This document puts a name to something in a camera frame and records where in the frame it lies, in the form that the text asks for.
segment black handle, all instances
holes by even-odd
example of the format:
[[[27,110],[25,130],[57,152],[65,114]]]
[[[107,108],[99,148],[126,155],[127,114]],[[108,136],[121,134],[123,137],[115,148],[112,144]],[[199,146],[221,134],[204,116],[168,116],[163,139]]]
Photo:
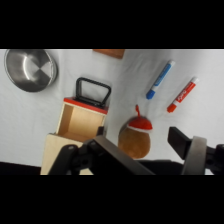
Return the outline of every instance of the black handle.
[[[102,102],[99,102],[99,101],[92,100],[92,99],[86,98],[84,96],[81,96],[81,92],[82,92],[81,81],[86,81],[86,82],[89,82],[89,83],[92,83],[92,84],[95,84],[95,85],[98,85],[98,86],[102,86],[102,87],[105,87],[106,89],[108,89],[108,93],[107,93],[106,97],[104,98],[104,100]],[[88,103],[88,104],[92,104],[92,105],[98,106],[98,107],[104,107],[107,99],[110,96],[110,94],[111,94],[110,86],[107,86],[103,83],[96,82],[96,81],[93,81],[91,79],[86,79],[86,78],[79,78],[76,81],[76,100],[79,100],[79,101],[82,101],[82,102],[85,102],[85,103]]]

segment white backdrop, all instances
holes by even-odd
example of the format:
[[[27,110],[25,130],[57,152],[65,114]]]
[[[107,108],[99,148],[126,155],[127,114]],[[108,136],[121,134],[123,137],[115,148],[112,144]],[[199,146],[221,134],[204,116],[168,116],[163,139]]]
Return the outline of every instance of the white backdrop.
[[[146,159],[181,162],[167,143],[170,126],[190,138],[207,138],[211,147],[224,143],[224,50],[127,49],[122,60],[91,49],[48,52],[59,68],[56,82],[40,93],[26,93],[8,79],[5,49],[0,50],[0,161],[41,166],[45,137],[56,131],[63,98],[75,94],[79,77],[112,87],[107,138],[114,144],[121,126],[136,115],[135,105],[139,105],[142,116],[154,128]],[[176,65],[153,100],[146,100],[145,94],[169,60]],[[166,108],[195,76],[200,83],[173,114],[168,114]]]

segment red cap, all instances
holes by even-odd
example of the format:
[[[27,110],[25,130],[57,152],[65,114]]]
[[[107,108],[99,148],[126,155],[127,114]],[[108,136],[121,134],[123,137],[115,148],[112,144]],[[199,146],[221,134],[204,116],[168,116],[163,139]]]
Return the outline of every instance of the red cap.
[[[153,128],[151,122],[140,116],[138,105],[136,106],[136,111],[138,112],[138,117],[128,124],[128,128],[146,133],[152,130]]]
[[[176,110],[177,106],[175,104],[171,104],[168,108],[167,108],[167,111],[169,113],[173,113],[175,110]]]

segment wooden box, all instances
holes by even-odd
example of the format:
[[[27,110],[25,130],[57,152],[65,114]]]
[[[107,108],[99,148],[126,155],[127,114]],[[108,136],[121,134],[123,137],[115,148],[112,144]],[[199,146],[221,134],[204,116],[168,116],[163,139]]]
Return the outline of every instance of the wooden box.
[[[98,108],[65,98],[56,135],[84,142],[96,136],[98,128],[104,126],[108,108]]]
[[[49,173],[64,145],[81,147],[84,141],[94,138],[98,128],[104,126],[107,113],[107,107],[101,109],[76,101],[75,98],[65,98],[57,131],[46,138],[41,175]]]

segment metal bowl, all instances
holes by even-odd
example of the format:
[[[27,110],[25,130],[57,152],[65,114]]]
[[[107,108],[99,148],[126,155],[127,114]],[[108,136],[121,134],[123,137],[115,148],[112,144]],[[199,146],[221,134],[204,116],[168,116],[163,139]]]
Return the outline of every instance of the metal bowl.
[[[10,80],[26,92],[39,92],[57,76],[57,66],[43,49],[9,49],[5,69]]]

